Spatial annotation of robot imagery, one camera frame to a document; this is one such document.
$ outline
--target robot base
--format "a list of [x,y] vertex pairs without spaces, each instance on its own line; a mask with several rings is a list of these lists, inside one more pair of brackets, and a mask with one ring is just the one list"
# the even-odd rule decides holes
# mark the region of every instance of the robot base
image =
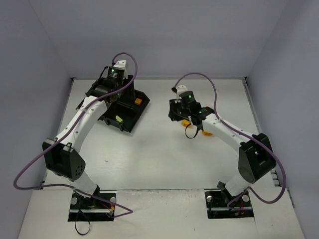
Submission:
[[[225,218],[253,218],[254,212],[250,203],[248,192],[245,194],[248,196],[248,201],[245,202],[242,199],[234,202],[231,206],[234,210],[227,207],[225,198],[222,192],[218,189],[206,191],[205,201],[207,207],[208,219],[225,219]],[[241,211],[240,208],[251,209],[251,211]]]
[[[103,199],[110,200],[116,198],[115,192],[100,192],[99,195]],[[86,198],[77,193],[73,193],[68,222],[111,222],[114,221],[114,210],[109,203],[101,203],[96,201],[94,207],[91,206],[92,201],[86,201]]]

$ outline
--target black cable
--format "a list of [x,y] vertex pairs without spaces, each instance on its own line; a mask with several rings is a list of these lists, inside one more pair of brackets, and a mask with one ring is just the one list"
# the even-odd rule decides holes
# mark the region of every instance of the black cable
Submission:
[[189,124],[186,126],[186,128],[185,128],[185,136],[186,136],[187,138],[189,138],[189,139],[192,139],[192,138],[195,138],[195,137],[197,136],[197,134],[198,134],[198,132],[200,131],[200,129],[197,128],[197,129],[196,129],[196,134],[195,134],[193,137],[189,137],[189,136],[186,134],[186,130],[187,130],[187,128],[190,127],[190,126],[191,126],[191,123],[189,123]]
[[[88,217],[85,215],[85,213],[82,212],[80,206],[81,206],[81,199],[79,200],[79,211],[78,211],[78,213],[77,213],[77,215],[76,215],[76,217],[75,217],[74,228],[75,228],[76,232],[77,232],[79,235],[85,236],[85,235],[88,234],[88,233],[90,232],[90,230],[91,230],[91,223],[90,223],[90,220],[88,219]],[[80,232],[78,231],[77,227],[76,227],[76,222],[78,221],[78,218],[79,218],[79,215],[80,215],[80,214],[81,214],[81,215],[86,219],[86,221],[89,223],[89,229],[88,229],[88,231],[87,231],[86,233],[80,233]]]
[[103,71],[102,71],[102,72],[101,72],[101,74],[100,74],[99,79],[102,77],[102,75],[103,75],[104,71],[105,71],[107,68],[108,68],[108,66],[104,67]]

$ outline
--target yellow object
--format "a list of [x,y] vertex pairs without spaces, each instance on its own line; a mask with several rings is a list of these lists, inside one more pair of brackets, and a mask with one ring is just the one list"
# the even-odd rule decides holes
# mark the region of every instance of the yellow object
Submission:
[[189,121],[183,119],[182,122],[181,122],[181,125],[184,126],[184,127],[187,127],[189,125]]
[[141,105],[141,103],[142,103],[142,100],[141,100],[141,99],[139,99],[139,98],[136,98],[136,100],[135,100],[135,105],[140,106],[140,105]]
[[202,131],[202,134],[205,135],[205,136],[212,136],[213,134],[212,133],[209,133],[207,131]]
[[123,120],[122,120],[122,118],[121,118],[121,117],[119,117],[119,116],[115,116],[115,119],[116,119],[116,121],[117,121],[117,122],[119,122],[119,123],[123,123]]

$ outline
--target white arm segment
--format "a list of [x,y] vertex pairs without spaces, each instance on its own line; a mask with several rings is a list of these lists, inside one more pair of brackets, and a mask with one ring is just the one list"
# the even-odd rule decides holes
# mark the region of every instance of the white arm segment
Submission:
[[[60,134],[57,135],[58,139],[67,133],[67,131],[73,126],[75,121],[78,119],[84,108],[95,99],[96,97],[94,96],[84,98],[81,108],[78,110],[71,122],[65,129],[63,129],[63,131]],[[105,113],[106,110],[107,107],[105,101],[97,101],[96,103],[94,103],[86,111],[85,115],[82,117],[80,122],[78,122],[78,124],[71,131],[71,133],[64,140],[62,140],[61,143],[65,145],[71,143],[72,148],[74,148],[77,152],[80,152],[82,143],[86,135],[89,133],[93,125],[98,121],[99,117]],[[74,182],[68,180],[68,183],[73,187],[89,194],[93,194],[97,187],[97,185],[89,178],[85,171],[77,180],[75,180]]]
[[[74,125],[75,121],[79,118],[80,114],[84,110],[84,108],[96,97],[89,96],[85,97],[81,108],[78,110],[76,115],[73,117],[71,122],[68,124],[63,131],[56,136],[57,139],[61,138],[63,135],[67,133],[67,131]],[[89,133],[93,125],[98,121],[99,117],[102,116],[107,110],[105,101],[97,101],[95,102],[82,117],[80,122],[75,126],[75,128],[71,131],[71,133],[61,141],[62,144],[67,145],[68,143],[72,144],[72,148],[74,148],[77,152],[80,152],[82,143]]]
[[97,185],[96,183],[94,183],[89,176],[86,174],[86,172],[84,171],[83,174],[81,175],[81,177],[79,177],[77,180],[75,180],[74,182],[69,181],[68,183],[73,186],[76,189],[79,189],[85,193],[88,194],[93,194]]
[[113,67],[121,68],[124,70],[124,79],[128,78],[128,63],[126,60],[120,60],[115,63]]
[[[245,132],[242,129],[234,126],[230,122],[227,122],[223,118],[220,118],[221,120],[225,121],[227,124],[232,126],[238,131],[242,131],[245,134],[252,135],[249,132]],[[224,141],[226,144],[231,146],[236,153],[238,153],[239,147],[241,146],[241,142],[247,142],[249,141],[248,138],[239,135],[238,133],[230,130],[227,128],[214,114],[210,114],[206,117],[205,120],[202,121],[203,124],[203,130],[206,132],[210,132],[220,138],[222,141]]]
[[[247,135],[252,135],[251,133],[245,132],[227,121],[225,122],[233,128],[237,129],[238,131],[242,131]],[[249,141],[248,138],[241,136],[238,133],[227,128],[219,119],[217,119],[217,117],[214,114],[208,115],[206,119],[202,121],[202,124],[203,130],[216,135],[226,144],[231,146],[237,152],[237,154],[239,152],[239,147],[241,146],[240,143]],[[225,188],[230,193],[230,195],[234,197],[240,194],[249,185],[251,184],[248,183],[245,179],[243,179],[240,173],[237,172],[236,175],[228,183],[226,183]]]
[[176,92],[176,99],[178,100],[179,99],[179,95],[185,91],[188,91],[188,89],[186,88],[186,86],[184,85],[179,85],[176,87],[177,89],[177,92]]

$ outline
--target orange small part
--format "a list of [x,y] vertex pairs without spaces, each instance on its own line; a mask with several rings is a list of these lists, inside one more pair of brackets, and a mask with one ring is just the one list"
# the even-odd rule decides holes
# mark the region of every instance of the orange small part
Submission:
[[184,127],[187,127],[189,125],[189,121],[183,119],[182,122],[181,122],[181,125],[184,126]]
[[212,133],[209,133],[207,131],[202,131],[202,134],[205,135],[205,136],[212,136],[213,134]]
[[141,105],[141,103],[142,103],[142,100],[141,100],[141,99],[139,99],[139,98],[136,98],[136,100],[135,100],[135,105],[140,106],[140,105]]

